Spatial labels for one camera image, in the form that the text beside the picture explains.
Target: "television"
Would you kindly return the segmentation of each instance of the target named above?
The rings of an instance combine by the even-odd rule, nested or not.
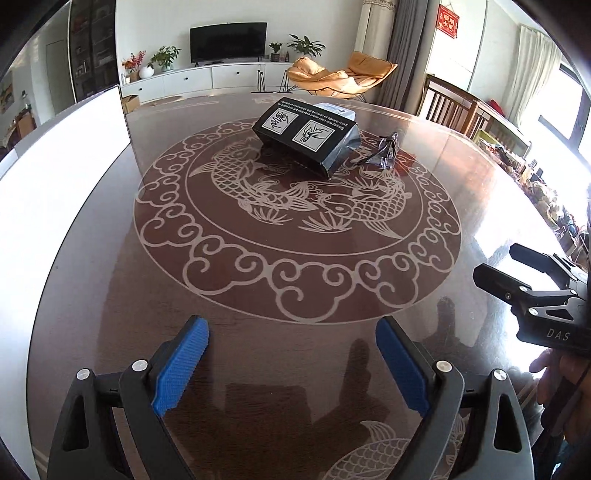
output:
[[[192,28],[191,63],[264,57],[267,23],[227,23]]]

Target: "cardboard box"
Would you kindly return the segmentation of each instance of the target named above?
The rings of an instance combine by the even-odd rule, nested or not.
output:
[[[137,95],[123,97],[121,99],[121,105],[123,105],[123,112],[127,115],[139,107],[139,97]]]
[[[325,180],[361,145],[355,121],[288,97],[269,108],[252,129],[265,145],[286,148],[290,159]]]

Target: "blue gripper pad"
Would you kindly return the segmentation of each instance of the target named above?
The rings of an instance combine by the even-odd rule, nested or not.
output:
[[[378,321],[375,341],[407,407],[424,418],[429,412],[427,382],[386,319]]]
[[[177,406],[208,341],[207,321],[199,317],[157,377],[152,407],[159,417]]]

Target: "dining table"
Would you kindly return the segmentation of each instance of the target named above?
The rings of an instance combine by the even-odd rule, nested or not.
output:
[[[451,129],[300,95],[354,111],[362,137],[330,180],[316,177],[252,130],[283,96],[175,98],[126,116],[132,147],[72,224],[35,319],[27,414],[42,477],[76,372],[149,359],[191,315],[209,344],[164,423],[196,478],[385,479],[421,422],[376,346],[387,315],[460,372],[504,369],[516,390],[527,376],[543,348],[520,342],[509,306],[472,280],[485,262],[557,289],[509,256],[516,242],[561,253],[518,186]],[[393,132],[392,168],[360,163]],[[468,415],[433,478],[449,475]]]

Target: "white cabinet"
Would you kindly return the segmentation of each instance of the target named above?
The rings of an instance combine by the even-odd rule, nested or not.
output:
[[[141,103],[173,95],[256,91],[258,72],[265,73],[267,91],[279,90],[289,63],[235,63],[160,73],[121,87],[121,95],[138,95]]]
[[[265,63],[265,87],[269,90],[272,87],[274,90],[278,90],[283,81],[285,71],[291,67],[291,63],[279,62],[279,63]]]
[[[212,70],[207,67],[170,73],[164,75],[163,80],[164,94],[166,96],[211,90],[213,88]]]
[[[153,77],[121,87],[121,95],[137,95],[141,103],[162,98],[164,96],[163,76]]]
[[[212,68],[213,88],[256,88],[259,64],[223,65]]]

